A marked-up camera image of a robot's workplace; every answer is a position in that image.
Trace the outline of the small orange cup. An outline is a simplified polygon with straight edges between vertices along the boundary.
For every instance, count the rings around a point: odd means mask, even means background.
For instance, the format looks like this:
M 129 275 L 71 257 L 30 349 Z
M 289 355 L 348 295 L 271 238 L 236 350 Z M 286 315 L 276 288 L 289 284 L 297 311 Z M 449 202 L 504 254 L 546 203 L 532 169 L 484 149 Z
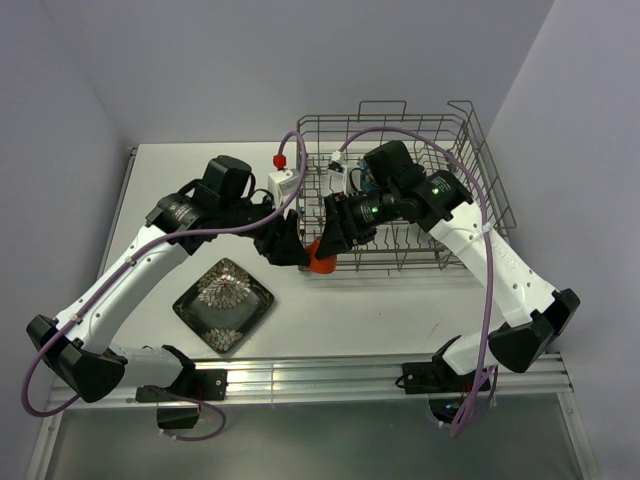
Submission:
M 318 259 L 316 253 L 320 244 L 320 237 L 317 237 L 307 248 L 306 253 L 309 257 L 308 270 L 315 274 L 328 275 L 332 274 L 337 267 L 337 256 L 329 256 L 324 259 Z

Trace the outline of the blue patterned bowl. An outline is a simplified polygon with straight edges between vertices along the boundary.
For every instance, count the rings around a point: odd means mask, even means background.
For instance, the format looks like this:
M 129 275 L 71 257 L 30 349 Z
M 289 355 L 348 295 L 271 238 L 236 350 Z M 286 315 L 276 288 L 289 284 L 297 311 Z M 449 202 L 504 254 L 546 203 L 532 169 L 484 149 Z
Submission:
M 365 159 L 362 159 L 359 163 L 360 169 L 360 189 L 364 192 L 375 190 L 379 187 L 378 182 L 375 180 L 371 169 Z

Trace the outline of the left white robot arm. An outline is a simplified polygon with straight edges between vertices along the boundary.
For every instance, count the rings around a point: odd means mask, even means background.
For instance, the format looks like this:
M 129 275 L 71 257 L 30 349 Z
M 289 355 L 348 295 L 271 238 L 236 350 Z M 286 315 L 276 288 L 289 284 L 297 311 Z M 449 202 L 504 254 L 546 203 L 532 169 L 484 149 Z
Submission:
M 126 384 L 159 387 L 172 399 L 190 395 L 195 365 L 180 350 L 127 349 L 112 340 L 166 275 L 220 234 L 252 239 L 272 265 L 309 265 L 296 212 L 270 198 L 252 202 L 254 184 L 247 163 L 220 155 L 201 178 L 163 197 L 127 251 L 85 294 L 54 317 L 38 315 L 28 324 L 41 361 L 87 403 Z

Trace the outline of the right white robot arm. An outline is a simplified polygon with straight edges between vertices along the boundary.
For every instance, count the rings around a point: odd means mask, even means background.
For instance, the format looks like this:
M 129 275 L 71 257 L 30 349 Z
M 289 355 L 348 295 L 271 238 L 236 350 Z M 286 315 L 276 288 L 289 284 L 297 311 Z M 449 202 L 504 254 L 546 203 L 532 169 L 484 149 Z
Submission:
M 373 189 L 324 198 L 325 226 L 317 259 L 347 253 L 371 242 L 380 225 L 403 220 L 443 244 L 485 287 L 487 308 L 504 321 L 485 319 L 480 332 L 449 341 L 434 356 L 433 378 L 452 390 L 477 368 L 502 366 L 524 373 L 565 330 L 580 299 L 542 279 L 497 233 L 485 205 L 450 171 L 432 174 L 394 140 L 364 160 Z

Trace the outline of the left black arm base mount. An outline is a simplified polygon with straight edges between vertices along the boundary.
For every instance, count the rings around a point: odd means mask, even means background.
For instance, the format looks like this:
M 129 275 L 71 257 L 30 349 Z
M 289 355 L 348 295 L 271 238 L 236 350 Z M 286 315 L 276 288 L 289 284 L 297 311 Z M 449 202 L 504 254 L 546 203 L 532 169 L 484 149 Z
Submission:
M 205 420 L 204 403 L 225 399 L 228 372 L 225 369 L 195 369 L 169 387 L 143 386 L 136 390 L 135 402 L 157 404 L 156 423 L 160 429 L 193 429 Z

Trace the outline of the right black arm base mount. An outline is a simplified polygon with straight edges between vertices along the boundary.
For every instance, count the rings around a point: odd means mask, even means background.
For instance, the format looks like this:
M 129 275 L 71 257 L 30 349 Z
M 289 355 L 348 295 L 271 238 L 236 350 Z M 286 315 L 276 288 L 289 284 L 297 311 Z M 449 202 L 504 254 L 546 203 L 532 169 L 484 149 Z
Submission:
M 405 362 L 401 375 L 395 380 L 397 388 L 406 395 L 435 395 L 429 409 L 438 424 L 450 425 L 471 393 L 475 373 L 457 374 L 436 354 L 429 361 Z

